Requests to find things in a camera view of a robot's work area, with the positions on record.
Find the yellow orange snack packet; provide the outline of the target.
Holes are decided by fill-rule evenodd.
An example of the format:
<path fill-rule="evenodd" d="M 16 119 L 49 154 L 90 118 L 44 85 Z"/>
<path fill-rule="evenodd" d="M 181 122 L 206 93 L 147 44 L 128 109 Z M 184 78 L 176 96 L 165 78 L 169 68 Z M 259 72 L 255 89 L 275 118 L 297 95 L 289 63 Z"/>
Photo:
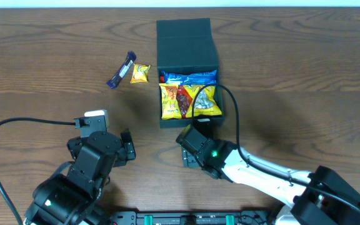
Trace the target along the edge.
<path fill-rule="evenodd" d="M 177 84 L 167 84 L 160 83 L 161 88 L 161 110 L 162 110 L 162 120 L 169 119 L 181 119 L 181 111 L 179 108 L 177 93 L 178 85 Z"/>

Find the large yellow snack bag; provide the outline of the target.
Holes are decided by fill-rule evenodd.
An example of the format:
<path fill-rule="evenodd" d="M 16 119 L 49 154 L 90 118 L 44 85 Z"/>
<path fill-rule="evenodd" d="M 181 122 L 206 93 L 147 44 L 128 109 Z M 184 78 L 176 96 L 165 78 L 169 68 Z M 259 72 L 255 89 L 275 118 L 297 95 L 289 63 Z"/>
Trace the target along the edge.
<path fill-rule="evenodd" d="M 192 109 L 191 106 L 194 102 L 194 116 L 221 116 L 222 111 L 219 106 L 216 104 L 214 100 L 215 87 L 208 86 L 205 87 L 199 94 L 199 90 L 203 88 L 203 85 L 193 84 L 193 85 L 185 85 L 183 88 L 188 93 L 191 98 L 191 103 L 189 108 L 187 109 L 186 118 L 192 117 Z"/>

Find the red candy bag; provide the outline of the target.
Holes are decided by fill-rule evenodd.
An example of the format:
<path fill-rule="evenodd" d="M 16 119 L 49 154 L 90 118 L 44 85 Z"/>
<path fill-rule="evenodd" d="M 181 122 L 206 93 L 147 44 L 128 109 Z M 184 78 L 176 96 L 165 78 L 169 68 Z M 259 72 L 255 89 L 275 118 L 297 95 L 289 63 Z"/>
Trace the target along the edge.
<path fill-rule="evenodd" d="M 182 119 L 185 119 L 186 112 L 189 108 L 189 105 L 191 103 L 191 98 L 189 97 L 188 93 L 183 88 L 184 85 L 178 85 L 178 91 L 177 91 L 177 101 L 179 104 L 179 108 L 181 111 Z"/>

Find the blue snack bar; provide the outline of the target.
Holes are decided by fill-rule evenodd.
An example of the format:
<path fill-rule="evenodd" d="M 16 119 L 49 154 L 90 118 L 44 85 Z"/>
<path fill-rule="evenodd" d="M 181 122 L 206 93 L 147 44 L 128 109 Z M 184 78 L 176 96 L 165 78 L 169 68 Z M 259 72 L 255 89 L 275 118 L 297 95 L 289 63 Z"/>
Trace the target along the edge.
<path fill-rule="evenodd" d="M 188 75 L 161 71 L 159 81 L 161 83 L 177 85 L 215 84 L 217 81 L 217 71 L 197 72 Z"/>

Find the dark green box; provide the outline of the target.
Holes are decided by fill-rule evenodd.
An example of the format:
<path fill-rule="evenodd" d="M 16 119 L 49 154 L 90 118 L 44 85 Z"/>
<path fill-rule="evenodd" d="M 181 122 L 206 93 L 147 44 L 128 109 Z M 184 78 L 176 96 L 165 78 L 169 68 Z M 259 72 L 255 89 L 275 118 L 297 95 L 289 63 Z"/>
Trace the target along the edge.
<path fill-rule="evenodd" d="M 216 71 L 220 82 L 219 58 L 209 18 L 160 20 L 157 29 L 157 72 L 190 75 Z"/>

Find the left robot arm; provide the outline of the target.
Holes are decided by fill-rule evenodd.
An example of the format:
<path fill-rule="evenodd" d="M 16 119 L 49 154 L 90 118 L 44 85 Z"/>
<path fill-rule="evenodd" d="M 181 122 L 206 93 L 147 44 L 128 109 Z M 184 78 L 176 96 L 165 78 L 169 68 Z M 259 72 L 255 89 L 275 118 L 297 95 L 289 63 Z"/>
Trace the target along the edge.
<path fill-rule="evenodd" d="M 67 142 L 72 161 L 58 169 L 33 192 L 24 224 L 112 224 L 98 205 L 112 168 L 136 158 L 128 129 L 117 137 L 94 131 Z"/>

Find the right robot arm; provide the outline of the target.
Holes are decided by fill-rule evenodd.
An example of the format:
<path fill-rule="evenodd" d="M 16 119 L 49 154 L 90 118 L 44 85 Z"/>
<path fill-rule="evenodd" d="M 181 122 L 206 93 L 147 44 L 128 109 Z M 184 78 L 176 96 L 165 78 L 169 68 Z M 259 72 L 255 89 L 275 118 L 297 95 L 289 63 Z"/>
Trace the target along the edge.
<path fill-rule="evenodd" d="M 176 141 L 212 178 L 251 186 L 281 201 L 284 209 L 276 224 L 360 224 L 360 194 L 328 167 L 314 172 L 289 169 L 250 154 L 241 156 L 229 141 Z"/>

